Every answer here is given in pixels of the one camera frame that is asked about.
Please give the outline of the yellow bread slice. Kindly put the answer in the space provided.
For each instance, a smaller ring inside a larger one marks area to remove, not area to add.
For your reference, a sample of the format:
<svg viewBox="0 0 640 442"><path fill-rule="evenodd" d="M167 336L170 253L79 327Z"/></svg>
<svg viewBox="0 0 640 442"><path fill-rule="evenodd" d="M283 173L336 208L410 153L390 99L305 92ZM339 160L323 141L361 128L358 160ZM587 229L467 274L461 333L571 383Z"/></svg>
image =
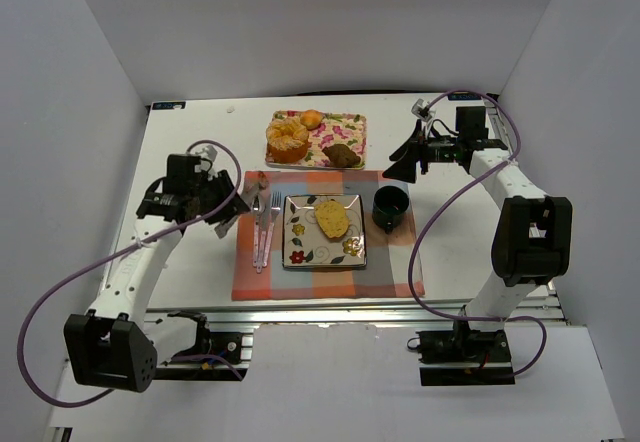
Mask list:
<svg viewBox="0 0 640 442"><path fill-rule="evenodd" d="M349 227L346 209L335 200L321 202L314 208L316 222L329 239L343 237Z"/></svg>

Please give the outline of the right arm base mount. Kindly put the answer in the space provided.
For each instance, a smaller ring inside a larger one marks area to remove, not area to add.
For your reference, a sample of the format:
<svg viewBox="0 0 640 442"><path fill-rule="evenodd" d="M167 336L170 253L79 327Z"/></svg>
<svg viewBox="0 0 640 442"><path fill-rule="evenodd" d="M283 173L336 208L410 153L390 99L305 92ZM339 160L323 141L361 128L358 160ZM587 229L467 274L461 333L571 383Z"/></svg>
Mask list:
<svg viewBox="0 0 640 442"><path fill-rule="evenodd" d="M504 330L482 332L467 322L449 330L420 331L407 341L419 357L422 386L514 385L510 347Z"/></svg>

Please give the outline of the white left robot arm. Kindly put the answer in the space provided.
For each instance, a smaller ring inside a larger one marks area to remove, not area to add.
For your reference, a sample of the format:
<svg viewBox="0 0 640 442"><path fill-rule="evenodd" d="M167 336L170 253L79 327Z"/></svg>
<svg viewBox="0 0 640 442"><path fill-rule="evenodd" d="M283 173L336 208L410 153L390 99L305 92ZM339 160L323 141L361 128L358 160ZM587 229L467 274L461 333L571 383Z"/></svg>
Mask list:
<svg viewBox="0 0 640 442"><path fill-rule="evenodd" d="M172 154L136 211L134 249L119 257L104 289L83 315L72 314L64 339L75 381L105 389L145 391L159 365L209 354L213 338L204 314L178 310L144 323L166 263L185 224L201 218L224 237L267 187L265 177L238 190L211 157Z"/></svg>

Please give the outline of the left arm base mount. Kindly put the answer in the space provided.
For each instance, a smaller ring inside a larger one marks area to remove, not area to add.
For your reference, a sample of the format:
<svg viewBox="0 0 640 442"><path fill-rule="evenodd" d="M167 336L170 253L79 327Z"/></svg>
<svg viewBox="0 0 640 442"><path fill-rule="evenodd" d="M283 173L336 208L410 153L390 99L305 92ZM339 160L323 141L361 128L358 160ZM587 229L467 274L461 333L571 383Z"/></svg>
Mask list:
<svg viewBox="0 0 640 442"><path fill-rule="evenodd" d="M159 348L155 380L239 382L247 373L245 334L212 328L204 313L172 311L148 329Z"/></svg>

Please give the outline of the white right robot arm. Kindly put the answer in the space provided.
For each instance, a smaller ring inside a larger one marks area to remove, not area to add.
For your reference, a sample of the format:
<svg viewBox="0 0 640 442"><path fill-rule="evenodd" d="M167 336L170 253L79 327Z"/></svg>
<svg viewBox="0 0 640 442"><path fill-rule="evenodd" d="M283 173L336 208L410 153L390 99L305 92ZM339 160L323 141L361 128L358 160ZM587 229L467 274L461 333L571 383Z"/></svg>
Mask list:
<svg viewBox="0 0 640 442"><path fill-rule="evenodd" d="M455 163L482 186L500 210L491 245L492 272L479 293L456 315L456 327L497 332L537 287L564 275L569 266L573 208L565 197L538 188L517 164L517 149L505 136L491 137L482 106L459 107L456 129L432 132L433 111L414 105L410 137L393 152L386 179L413 184L434 163Z"/></svg>

